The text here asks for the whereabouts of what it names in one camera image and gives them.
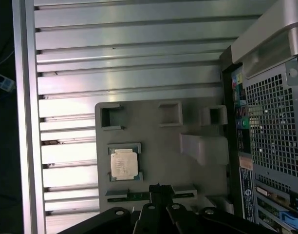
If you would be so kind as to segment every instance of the pci slot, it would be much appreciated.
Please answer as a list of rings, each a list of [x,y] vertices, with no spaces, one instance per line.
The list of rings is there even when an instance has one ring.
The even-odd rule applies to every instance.
[[[260,210],[258,210],[258,217],[260,219],[260,224],[262,224],[264,227],[270,228],[279,234],[292,234],[291,229],[283,227],[280,223],[276,222]]]
[[[287,211],[292,211],[298,214],[298,194],[290,192],[286,194],[282,191],[276,190],[270,186],[262,184],[260,181],[255,180],[255,189],[257,192],[257,197],[264,199],[266,197],[268,203],[271,202],[274,206],[282,206]]]

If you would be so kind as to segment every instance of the perforated metal panel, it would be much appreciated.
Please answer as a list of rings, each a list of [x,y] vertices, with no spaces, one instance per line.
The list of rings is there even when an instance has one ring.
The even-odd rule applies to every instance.
[[[246,88],[255,164],[298,177],[292,89],[284,89],[282,75]]]
[[[290,186],[287,186],[286,184],[282,184],[280,182],[277,182],[276,180],[274,179],[270,179],[270,178],[267,178],[263,175],[256,175],[256,178],[260,181],[260,182],[263,182],[264,184],[270,186],[270,187],[273,187],[273,188],[276,188],[280,191],[284,191],[284,192],[289,192],[290,191]]]

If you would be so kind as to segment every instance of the cable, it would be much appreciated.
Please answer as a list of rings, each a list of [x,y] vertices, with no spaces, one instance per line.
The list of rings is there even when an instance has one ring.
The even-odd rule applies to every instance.
[[[7,39],[7,42],[4,44],[3,48],[1,49],[0,51],[0,59],[2,57],[2,55],[4,54],[4,51],[6,50],[7,46],[9,43],[11,43],[13,40],[13,35],[11,35],[8,39]]]
[[[14,50],[4,59],[4,60],[2,60],[1,62],[0,62],[0,65],[2,64],[2,63],[4,63],[6,60],[8,60],[9,59],[9,57],[11,57],[11,55],[14,53]]]

